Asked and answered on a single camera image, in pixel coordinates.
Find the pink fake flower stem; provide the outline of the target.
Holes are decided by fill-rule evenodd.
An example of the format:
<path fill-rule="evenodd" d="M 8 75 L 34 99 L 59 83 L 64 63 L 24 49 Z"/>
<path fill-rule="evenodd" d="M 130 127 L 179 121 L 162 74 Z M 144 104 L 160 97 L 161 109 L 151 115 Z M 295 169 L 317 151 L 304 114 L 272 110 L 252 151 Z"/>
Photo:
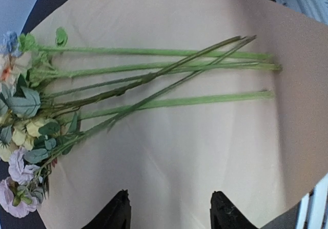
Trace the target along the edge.
<path fill-rule="evenodd" d="M 99 69 L 86 69 L 86 70 L 76 70 L 76 71 L 62 71 L 62 70 L 45 70 L 37 69 L 36 75 L 41 76 L 43 79 L 54 79 L 54 78 L 74 78 L 74 77 L 83 77 L 83 76 L 92 76 L 92 75 L 101 75 L 109 73 L 119 73 L 119 72 L 129 72 L 137 70 L 160 70 L 167 66 L 170 63 L 159 62 L 159 63 L 148 63 L 148 64 L 134 64 L 134 65 L 123 65 L 118 67 L 110 68 L 99 68 Z M 206 66 L 209 69 L 214 68 L 246 68 L 246 69 L 260 69 L 260 70 L 281 70 L 281 65 L 274 63 L 265 63 L 261 61 L 237 61 L 237 62 L 219 62 L 210 65 L 208 61 L 193 61 L 187 64 L 181 65 L 172 70 L 172 72 L 185 72 L 185 71 L 194 71 L 198 69 L 205 69 Z M 19 71 L 16 67 L 11 69 L 10 67 L 1 67 L 1 82 L 5 83 L 8 88 L 13 89 L 16 87 L 18 77 L 22 75 L 23 72 Z"/>

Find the peach wrapping paper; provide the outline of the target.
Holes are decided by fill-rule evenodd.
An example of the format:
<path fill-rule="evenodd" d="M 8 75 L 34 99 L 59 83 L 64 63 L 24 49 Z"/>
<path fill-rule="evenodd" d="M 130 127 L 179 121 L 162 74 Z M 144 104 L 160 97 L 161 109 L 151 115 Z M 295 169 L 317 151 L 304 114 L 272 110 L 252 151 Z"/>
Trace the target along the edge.
<path fill-rule="evenodd" d="M 38 0 L 24 27 L 68 46 L 203 49 L 256 35 L 280 72 L 213 70 L 166 98 L 274 90 L 274 99 L 143 110 L 73 148 L 38 210 L 46 228 L 81 228 L 127 190 L 132 228 L 209 228 L 223 191 L 257 227 L 327 174 L 327 25 L 270 0 Z"/>

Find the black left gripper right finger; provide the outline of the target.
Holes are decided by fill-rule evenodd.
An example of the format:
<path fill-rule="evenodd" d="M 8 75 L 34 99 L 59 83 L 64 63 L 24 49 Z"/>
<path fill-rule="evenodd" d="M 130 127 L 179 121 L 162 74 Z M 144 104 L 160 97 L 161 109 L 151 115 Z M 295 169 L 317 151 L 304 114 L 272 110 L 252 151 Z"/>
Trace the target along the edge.
<path fill-rule="evenodd" d="M 211 197 L 211 229 L 257 229 L 222 192 Z"/>

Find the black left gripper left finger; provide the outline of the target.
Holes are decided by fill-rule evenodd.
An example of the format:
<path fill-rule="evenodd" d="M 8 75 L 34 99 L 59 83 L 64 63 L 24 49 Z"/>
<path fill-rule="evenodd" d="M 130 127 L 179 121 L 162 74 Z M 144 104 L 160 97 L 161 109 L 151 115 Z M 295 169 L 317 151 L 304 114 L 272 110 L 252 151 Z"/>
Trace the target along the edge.
<path fill-rule="evenodd" d="M 88 223 L 88 229 L 131 228 L 132 207 L 127 190 L 119 191 L 107 205 Z"/>

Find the pale pink rose stem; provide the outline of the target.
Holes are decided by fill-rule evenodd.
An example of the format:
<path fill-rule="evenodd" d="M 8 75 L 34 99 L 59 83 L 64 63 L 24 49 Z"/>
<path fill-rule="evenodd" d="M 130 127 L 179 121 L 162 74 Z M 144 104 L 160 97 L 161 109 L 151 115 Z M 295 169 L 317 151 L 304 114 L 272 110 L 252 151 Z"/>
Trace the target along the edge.
<path fill-rule="evenodd" d="M 243 46 L 232 43 L 220 48 L 220 51 L 229 52 L 234 50 L 235 53 L 242 47 Z M 221 61 L 231 57 L 234 53 L 225 57 Z M 189 71 L 187 76 L 162 90 L 169 89 L 170 91 L 204 72 L 206 69 L 209 69 L 209 67 L 206 66 L 203 70 L 198 69 Z M 61 155 L 68 154 L 71 149 L 81 141 L 86 140 L 104 129 L 112 128 L 118 121 L 112 122 L 111 118 L 109 118 L 86 131 L 80 130 L 78 122 L 78 128 L 81 135 L 76 143 L 70 148 L 67 148 L 65 145 L 58 145 L 55 148 L 55 151 L 47 158 L 43 157 L 46 153 L 45 149 L 34 149 L 28 151 L 25 147 L 20 146 L 12 153 L 9 161 L 7 161 L 9 164 L 9 176 L 1 181 L 1 207 L 7 213 L 16 218 L 23 218 L 29 213 L 35 212 L 38 206 L 42 203 L 44 195 L 49 190 L 49 175 L 52 172 L 52 164 L 56 159 Z"/>

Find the cream fake flower bunch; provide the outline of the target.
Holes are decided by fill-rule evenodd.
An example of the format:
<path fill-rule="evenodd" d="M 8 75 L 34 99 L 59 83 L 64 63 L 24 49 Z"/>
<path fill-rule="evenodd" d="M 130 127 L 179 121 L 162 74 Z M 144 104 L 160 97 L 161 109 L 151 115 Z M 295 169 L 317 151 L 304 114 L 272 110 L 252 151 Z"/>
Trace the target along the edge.
<path fill-rule="evenodd" d="M 5 67 L 5 68 L 10 67 L 11 69 L 14 69 L 16 67 L 19 71 L 23 72 L 23 74 L 18 77 L 16 87 L 14 87 L 11 90 L 14 90 L 15 92 L 19 92 L 21 87 L 27 87 L 38 91 L 40 95 L 45 95 L 42 92 L 43 88 L 45 88 L 52 81 L 60 78 L 43 79 L 41 78 L 41 76 L 36 75 L 36 70 L 37 69 L 45 69 L 48 71 L 57 70 L 51 64 L 51 58 L 55 53 L 62 53 L 62 52 L 27 51 L 22 53 L 22 55 L 19 57 L 12 56 L 11 54 L 7 54 L 7 55 L 1 54 L 1 67 Z M 225 57 L 230 56 L 232 53 L 234 53 L 234 50 L 226 52 L 221 57 L 214 57 L 215 60 L 213 62 L 218 63 Z M 195 59 L 198 59 L 199 57 L 205 57 L 205 56 L 202 56 L 201 53 L 194 54 L 191 56 L 182 56 L 181 60 L 174 63 L 170 63 L 169 66 L 157 72 L 148 73 L 136 77 L 119 79 L 117 82 L 125 83 L 125 85 L 122 87 L 115 88 L 113 90 L 118 91 L 119 93 L 121 93 L 121 95 L 123 95 L 124 93 L 126 93 L 127 90 L 149 83 L 159 76 L 167 75 L 170 72 L 172 72 L 173 69 L 181 65 L 187 64 Z"/>

